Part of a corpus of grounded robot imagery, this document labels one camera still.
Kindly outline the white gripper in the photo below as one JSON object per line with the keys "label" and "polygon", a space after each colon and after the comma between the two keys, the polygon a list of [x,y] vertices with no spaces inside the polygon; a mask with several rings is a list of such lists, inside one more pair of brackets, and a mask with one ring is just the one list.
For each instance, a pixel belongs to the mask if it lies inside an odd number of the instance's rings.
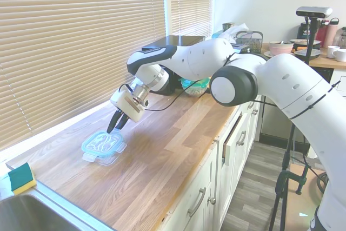
{"label": "white gripper", "polygon": [[111,133],[114,128],[121,130],[126,125],[128,117],[132,121],[138,122],[144,114],[144,107],[135,100],[134,95],[128,90],[116,91],[111,96],[110,102],[120,110],[116,110],[113,114],[107,128],[108,134]]}

